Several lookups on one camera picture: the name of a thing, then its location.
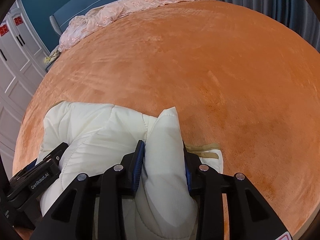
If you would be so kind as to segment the cream quilted jacket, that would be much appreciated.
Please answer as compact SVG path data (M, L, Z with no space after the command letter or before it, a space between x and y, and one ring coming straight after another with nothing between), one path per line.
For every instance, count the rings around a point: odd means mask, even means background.
M142 178L132 200L123 201L128 239L195 239L197 204L189 195L178 113L165 109L157 117L112 104L61 102L44 117L38 159L68 144L59 178L40 199L46 213L80 173L95 176L145 142Z

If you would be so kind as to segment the orange plush bedspread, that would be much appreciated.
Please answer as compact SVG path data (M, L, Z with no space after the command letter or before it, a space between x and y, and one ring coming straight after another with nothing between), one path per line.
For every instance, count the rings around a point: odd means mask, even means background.
M222 149L298 239L319 211L319 53L279 22L215 0L135 12L65 51L28 105L13 171L36 158L61 101L157 115L176 107L183 140Z

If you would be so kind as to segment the yellow white cloth on nightstand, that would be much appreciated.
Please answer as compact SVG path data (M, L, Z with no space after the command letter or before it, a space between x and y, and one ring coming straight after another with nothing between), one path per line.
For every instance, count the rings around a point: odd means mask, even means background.
M60 54L61 52L58 49L52 51L49 56L45 57L45 64L48 66L49 64L53 63L55 60L59 58Z

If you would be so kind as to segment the white wardrobe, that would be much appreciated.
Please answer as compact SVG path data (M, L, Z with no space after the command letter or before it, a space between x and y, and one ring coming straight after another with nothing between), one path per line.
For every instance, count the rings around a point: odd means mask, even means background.
M22 0L16 0L1 22L1 159L9 178L22 119L46 74L48 53Z

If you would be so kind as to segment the pink lace blanket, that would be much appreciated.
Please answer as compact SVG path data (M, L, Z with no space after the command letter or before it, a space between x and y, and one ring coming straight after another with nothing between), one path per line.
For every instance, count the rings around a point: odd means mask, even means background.
M59 52L71 49L81 40L132 13L180 2L206 0L117 0L89 10L85 15L74 16L59 39Z

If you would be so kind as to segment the grey pleated curtain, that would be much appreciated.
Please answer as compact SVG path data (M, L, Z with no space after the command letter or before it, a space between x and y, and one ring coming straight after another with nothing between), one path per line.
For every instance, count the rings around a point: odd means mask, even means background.
M319 50L319 19L307 0L220 0L258 11L295 31Z

